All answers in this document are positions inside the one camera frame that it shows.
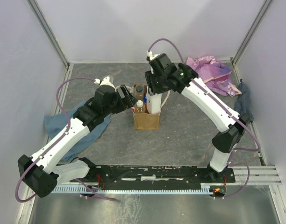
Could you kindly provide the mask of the amber liquid bottle white cap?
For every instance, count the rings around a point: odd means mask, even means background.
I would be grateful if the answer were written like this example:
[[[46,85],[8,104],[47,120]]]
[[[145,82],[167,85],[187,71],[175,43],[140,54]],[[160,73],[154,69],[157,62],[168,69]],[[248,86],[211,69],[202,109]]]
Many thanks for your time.
[[[144,102],[142,100],[138,100],[135,105],[135,114],[145,113],[145,111],[146,109],[145,109]]]

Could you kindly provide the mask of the watermelon print canvas bag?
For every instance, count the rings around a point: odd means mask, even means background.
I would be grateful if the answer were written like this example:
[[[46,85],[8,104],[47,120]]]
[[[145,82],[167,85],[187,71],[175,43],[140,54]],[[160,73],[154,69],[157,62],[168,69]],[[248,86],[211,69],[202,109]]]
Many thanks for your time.
[[[136,83],[130,87],[130,93],[134,96],[133,94],[133,88],[134,86],[137,85]],[[144,84],[146,87],[146,94],[147,91],[149,90],[149,87]],[[163,106],[165,105],[167,99],[170,96],[170,91],[167,92],[166,97],[164,98],[164,100],[161,100],[161,110],[163,108]],[[145,104],[145,113],[141,113],[141,114],[135,114],[135,105],[131,108],[132,113],[133,113],[133,120],[134,120],[134,129],[137,130],[155,130],[159,128],[159,121],[160,121],[160,113],[158,114],[149,114],[148,110],[147,110],[147,103]]]

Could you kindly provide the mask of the white plastic bottle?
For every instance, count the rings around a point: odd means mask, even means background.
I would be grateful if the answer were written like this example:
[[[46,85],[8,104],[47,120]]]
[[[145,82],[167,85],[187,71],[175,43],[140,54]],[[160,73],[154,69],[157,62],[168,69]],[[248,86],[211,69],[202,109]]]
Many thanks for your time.
[[[153,94],[147,91],[147,110],[149,114],[158,114],[161,112],[162,94]]]

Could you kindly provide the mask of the clear square bottle grey cap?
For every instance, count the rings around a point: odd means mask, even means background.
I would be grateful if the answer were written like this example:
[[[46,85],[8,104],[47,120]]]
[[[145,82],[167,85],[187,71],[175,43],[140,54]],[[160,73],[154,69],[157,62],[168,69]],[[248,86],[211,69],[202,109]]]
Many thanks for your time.
[[[135,85],[134,88],[133,88],[133,94],[134,94],[134,97],[137,100],[141,100],[141,101],[144,102],[144,98],[145,98],[145,95],[146,95],[146,87],[145,87],[145,85],[143,85],[143,84]]]

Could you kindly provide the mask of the orange spray bottle blue top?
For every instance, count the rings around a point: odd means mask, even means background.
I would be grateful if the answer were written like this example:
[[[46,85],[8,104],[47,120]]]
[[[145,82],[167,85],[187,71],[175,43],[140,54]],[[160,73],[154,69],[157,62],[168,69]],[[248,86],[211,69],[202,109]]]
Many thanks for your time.
[[[145,94],[143,97],[143,102],[146,104],[147,103],[147,95]]]

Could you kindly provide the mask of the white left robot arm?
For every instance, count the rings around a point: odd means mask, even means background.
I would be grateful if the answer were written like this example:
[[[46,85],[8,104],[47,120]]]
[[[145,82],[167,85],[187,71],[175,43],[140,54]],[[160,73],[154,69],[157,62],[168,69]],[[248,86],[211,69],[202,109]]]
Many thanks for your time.
[[[64,182],[75,179],[94,181],[97,172],[88,159],[60,166],[57,164],[78,141],[103,123],[105,117],[123,112],[136,102],[137,99],[124,85],[118,88],[101,85],[94,97],[74,113],[63,130],[45,147],[32,156],[22,155],[18,159],[19,182],[24,182],[37,196],[46,197]]]

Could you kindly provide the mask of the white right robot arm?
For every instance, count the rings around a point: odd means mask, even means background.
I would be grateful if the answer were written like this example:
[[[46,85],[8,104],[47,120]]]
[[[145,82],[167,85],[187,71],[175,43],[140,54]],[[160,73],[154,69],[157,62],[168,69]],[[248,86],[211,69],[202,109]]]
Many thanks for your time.
[[[223,103],[202,81],[190,66],[175,65],[165,54],[147,52],[151,70],[145,72],[148,91],[151,95],[167,91],[178,92],[195,103],[215,124],[218,134],[212,139],[215,147],[210,160],[208,179],[219,182],[234,146],[239,142],[248,125],[247,115],[240,115]]]

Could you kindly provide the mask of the purple printed cloth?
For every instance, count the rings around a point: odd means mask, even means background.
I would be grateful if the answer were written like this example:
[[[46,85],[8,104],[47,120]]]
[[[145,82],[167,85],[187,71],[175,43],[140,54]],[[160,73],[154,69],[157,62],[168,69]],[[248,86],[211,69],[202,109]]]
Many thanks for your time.
[[[242,94],[231,81],[232,70],[214,56],[203,56],[196,60],[188,57],[186,64],[198,73],[203,83],[212,92],[232,97]]]

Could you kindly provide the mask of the light blue cloth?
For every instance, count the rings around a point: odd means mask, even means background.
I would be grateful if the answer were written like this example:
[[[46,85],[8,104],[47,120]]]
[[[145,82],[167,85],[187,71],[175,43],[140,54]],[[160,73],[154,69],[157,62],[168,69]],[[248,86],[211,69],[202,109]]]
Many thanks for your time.
[[[111,115],[104,118],[104,121],[99,124],[92,132],[80,139],[62,158],[61,161],[67,162],[75,158],[76,154],[83,152],[86,148],[92,145],[105,131],[109,125]],[[63,113],[53,116],[44,117],[44,128],[48,137],[52,140],[60,131],[67,125],[67,118]]]

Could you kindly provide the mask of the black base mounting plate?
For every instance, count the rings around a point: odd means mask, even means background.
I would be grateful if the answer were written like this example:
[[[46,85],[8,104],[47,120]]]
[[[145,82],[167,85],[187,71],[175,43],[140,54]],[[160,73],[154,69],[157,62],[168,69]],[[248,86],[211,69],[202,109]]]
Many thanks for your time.
[[[202,183],[218,185],[236,180],[231,168],[217,174],[211,168],[197,166],[96,165],[81,181],[100,183],[103,190],[173,190],[201,189]]]

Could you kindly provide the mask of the dark blue-grey cloth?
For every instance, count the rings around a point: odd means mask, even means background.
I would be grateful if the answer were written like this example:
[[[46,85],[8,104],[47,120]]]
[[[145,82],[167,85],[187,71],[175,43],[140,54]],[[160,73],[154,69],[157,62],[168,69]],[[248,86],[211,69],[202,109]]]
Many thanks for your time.
[[[251,110],[250,89],[242,79],[240,79],[238,89],[242,94],[237,97],[234,110],[240,115],[244,115],[246,113],[250,118],[250,122],[252,123],[254,121],[254,116]]]

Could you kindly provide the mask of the aluminium rail frame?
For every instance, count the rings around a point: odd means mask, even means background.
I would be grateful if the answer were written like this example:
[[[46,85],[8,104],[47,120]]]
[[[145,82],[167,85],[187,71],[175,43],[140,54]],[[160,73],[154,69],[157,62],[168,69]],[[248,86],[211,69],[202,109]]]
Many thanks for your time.
[[[236,145],[231,151],[227,167],[231,168],[234,171],[235,182],[234,183],[224,183],[218,185],[211,185],[209,183],[202,183],[203,185],[207,185],[210,188],[210,192],[213,192],[213,195],[208,195],[212,197],[214,200],[224,200],[230,198],[230,195],[227,194],[227,189],[231,186],[239,186],[241,189],[244,189],[248,185],[274,185],[278,184],[278,174],[276,172],[275,167],[269,166],[260,166],[260,167],[250,167],[245,163],[232,164],[230,162],[230,158],[233,153],[237,151]],[[62,184],[78,184],[81,183],[84,185],[91,194],[80,194],[81,196],[91,196],[92,198],[110,200],[112,194],[98,194],[92,190],[92,188],[96,188],[97,190],[103,190],[101,188],[100,183],[85,183],[81,181],[81,179],[75,179],[68,182],[64,182]]]

